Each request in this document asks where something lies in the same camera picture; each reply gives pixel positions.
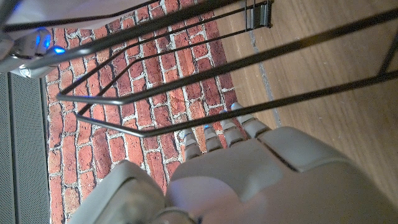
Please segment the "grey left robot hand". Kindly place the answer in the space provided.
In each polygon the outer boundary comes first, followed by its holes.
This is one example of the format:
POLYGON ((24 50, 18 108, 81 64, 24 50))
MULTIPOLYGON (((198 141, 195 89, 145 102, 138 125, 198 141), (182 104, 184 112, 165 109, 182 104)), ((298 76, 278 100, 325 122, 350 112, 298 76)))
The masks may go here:
POLYGON ((206 152, 184 131, 185 161, 163 192, 121 161, 72 223, 396 223, 397 207, 346 156, 291 127, 247 114, 204 127, 206 152))

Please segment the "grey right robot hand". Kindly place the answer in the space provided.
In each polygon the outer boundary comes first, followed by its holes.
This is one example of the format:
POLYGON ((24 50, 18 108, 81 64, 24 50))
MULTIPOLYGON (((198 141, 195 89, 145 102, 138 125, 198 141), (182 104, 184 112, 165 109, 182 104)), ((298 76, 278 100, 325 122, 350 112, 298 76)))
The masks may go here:
POLYGON ((61 46, 50 46, 52 35, 45 28, 39 28, 18 39, 1 32, 1 73, 11 72, 27 78, 41 78, 55 69, 56 65, 41 68, 27 66, 43 56, 65 53, 61 46))

